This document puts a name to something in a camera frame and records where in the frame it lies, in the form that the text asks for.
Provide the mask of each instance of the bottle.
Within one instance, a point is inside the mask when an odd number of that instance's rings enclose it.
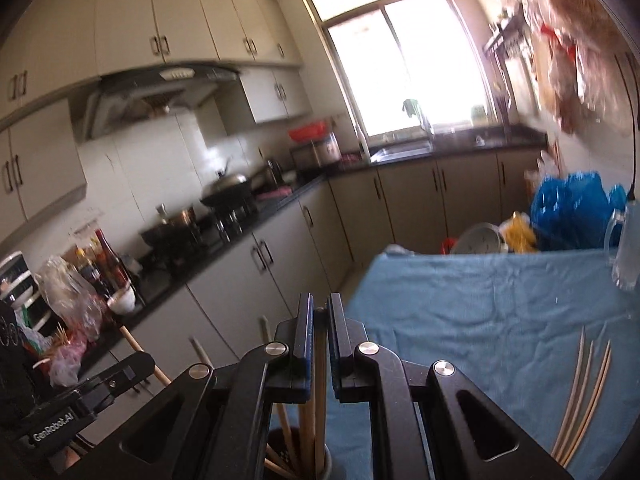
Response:
[[[111,283],[119,290],[129,283],[129,277],[127,276],[127,271],[124,269],[124,264],[115,251],[111,249],[107,239],[104,237],[102,229],[96,229],[95,235],[98,237],[102,248],[102,252],[96,255],[96,260],[107,274]]]
[[[76,249],[76,258],[78,259],[78,272],[80,275],[93,285],[98,295],[103,297],[105,301],[108,301],[114,293],[114,290],[110,284],[103,279],[100,270],[98,270],[95,264],[87,257],[84,249]]]

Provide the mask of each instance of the window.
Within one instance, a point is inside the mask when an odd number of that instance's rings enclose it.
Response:
[[[470,124],[487,108],[474,48],[448,0],[310,0],[370,136]]]

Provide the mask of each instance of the countertop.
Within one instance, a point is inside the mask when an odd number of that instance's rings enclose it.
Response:
[[[485,146],[472,146],[468,142],[458,142],[465,139],[465,136],[483,134],[487,139],[491,138],[491,142]],[[407,161],[416,160],[418,158],[441,158],[443,156],[464,155],[477,152],[490,152],[496,150],[513,149],[513,148],[545,148],[546,135],[526,126],[512,126],[512,132],[509,140],[504,138],[501,126],[493,126],[489,128],[474,128],[466,132],[447,136],[446,134],[438,134],[438,140],[434,142],[434,151],[424,155],[412,156],[401,160],[390,160],[378,162],[375,164],[364,164],[362,162],[340,163],[325,173],[316,176],[311,180],[299,180],[291,184],[293,193],[289,196],[263,200],[257,203],[258,213],[252,220],[243,225],[244,233],[235,240],[223,244],[222,241],[212,244],[203,253],[199,254],[188,265],[183,267],[178,277],[173,277],[166,270],[150,270],[144,272],[140,281],[138,291],[143,298],[143,303],[139,304],[132,314],[119,318],[124,326],[132,330],[146,316],[151,314],[155,308],[164,303],[171,295],[177,292],[186,283],[191,281],[195,276],[209,267],[217,259],[229,252],[233,247],[251,236],[252,232],[258,226],[264,224],[271,219],[278,211],[297,200],[307,191],[315,188],[327,178],[339,176],[340,174],[351,173],[353,171],[364,171],[379,166],[387,166],[389,164],[402,164]],[[102,329],[100,339],[92,344],[84,357],[82,358],[82,366],[80,374],[93,366],[101,357],[103,357],[120,339],[121,335],[116,326],[105,326]]]

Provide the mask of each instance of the kitchen sink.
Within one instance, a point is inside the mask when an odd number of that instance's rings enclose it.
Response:
[[[399,160],[417,155],[427,155],[433,151],[433,143],[430,140],[420,140],[408,142],[399,146],[383,148],[371,155],[372,162],[386,162],[388,160]]]

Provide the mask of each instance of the red container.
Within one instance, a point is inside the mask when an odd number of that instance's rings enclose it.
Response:
[[[310,140],[322,139],[327,134],[325,121],[318,121],[307,124],[295,130],[289,130],[289,137],[296,142],[309,142]]]

